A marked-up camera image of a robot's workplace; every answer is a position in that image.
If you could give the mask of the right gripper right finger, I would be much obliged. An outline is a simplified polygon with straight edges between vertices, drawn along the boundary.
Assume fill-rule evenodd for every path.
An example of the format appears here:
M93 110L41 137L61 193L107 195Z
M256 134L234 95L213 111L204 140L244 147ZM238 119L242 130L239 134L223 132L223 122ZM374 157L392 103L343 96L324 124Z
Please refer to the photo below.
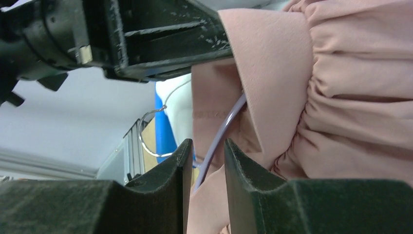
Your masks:
M410 234L413 190L383 179L285 181L225 141L234 234Z

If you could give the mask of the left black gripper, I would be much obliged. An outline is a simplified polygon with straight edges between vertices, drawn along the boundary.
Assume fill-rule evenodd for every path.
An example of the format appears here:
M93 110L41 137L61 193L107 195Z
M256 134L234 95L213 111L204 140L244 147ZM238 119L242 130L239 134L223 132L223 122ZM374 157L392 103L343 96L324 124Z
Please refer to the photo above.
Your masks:
M0 100L14 106L20 80L57 91L72 70L149 82L232 55L217 12L196 0L32 0L0 14Z

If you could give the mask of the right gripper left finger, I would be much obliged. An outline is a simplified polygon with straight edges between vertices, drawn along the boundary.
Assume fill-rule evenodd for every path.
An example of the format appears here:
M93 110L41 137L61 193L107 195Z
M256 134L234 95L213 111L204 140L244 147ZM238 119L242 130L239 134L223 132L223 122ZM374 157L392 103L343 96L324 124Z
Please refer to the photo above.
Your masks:
M0 187L3 234L184 234L192 140L126 185L111 180L15 180Z

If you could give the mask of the clear purple plastic hanger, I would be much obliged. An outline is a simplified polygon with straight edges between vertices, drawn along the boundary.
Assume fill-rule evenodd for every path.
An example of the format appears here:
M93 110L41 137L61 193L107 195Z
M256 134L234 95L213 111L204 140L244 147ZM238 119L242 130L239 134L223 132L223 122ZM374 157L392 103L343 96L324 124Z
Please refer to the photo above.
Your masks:
M165 103L162 105L161 108L159 109L155 109L155 110L151 110L149 112L146 112L141 118L140 120L138 120L138 140L142 146L142 148L149 153L151 156L154 157L169 157L172 155L172 153L168 153L168 154L162 154L159 155L153 151L151 151L145 144L143 138L142 138L142 123L143 120L150 114L155 114L158 112L162 112L167 108L167 101L170 99L171 95L176 92L178 89L180 89L181 87L185 86L187 83L189 83L190 80L185 81L184 83L178 85L176 88L174 88L165 98ZM196 161L193 161L193 166L196 166L199 168L199 175L195 181L194 184L194 190L198 190L198 188L201 186L201 184L204 182L206 175L207 175L207 171L211 165L213 156L215 154L215 151L218 147L218 144L220 143L222 137L224 136L224 133L226 132L226 130L228 129L228 127L230 126L230 124L232 123L232 121L234 120L234 118L236 117L236 115L240 112L241 108L246 104L246 96L245 93L242 92L241 96L239 97L239 99L236 101L236 103L234 104L233 108L231 109L231 111L229 112L229 114L227 115L227 117L225 118L224 122L221 124L216 136L214 137L208 151L206 154L206 157L204 159L204 161L196 166Z

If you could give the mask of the pink garment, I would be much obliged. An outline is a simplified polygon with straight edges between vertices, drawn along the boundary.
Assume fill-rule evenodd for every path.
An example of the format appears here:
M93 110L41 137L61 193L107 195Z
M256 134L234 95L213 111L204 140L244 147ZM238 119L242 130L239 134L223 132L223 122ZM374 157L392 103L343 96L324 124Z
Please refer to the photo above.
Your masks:
M193 136L225 138L282 180L413 183L413 3L292 0L218 11L233 58L192 67Z

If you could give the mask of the grey white t-shirt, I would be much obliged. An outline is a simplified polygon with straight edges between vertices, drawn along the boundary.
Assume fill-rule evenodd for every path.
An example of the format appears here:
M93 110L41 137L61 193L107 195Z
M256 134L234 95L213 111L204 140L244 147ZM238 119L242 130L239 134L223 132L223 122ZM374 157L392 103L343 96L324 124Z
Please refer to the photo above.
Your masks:
M193 102L191 88L191 74L158 81L155 85L156 93L169 119L175 143L180 145L185 139L193 138Z

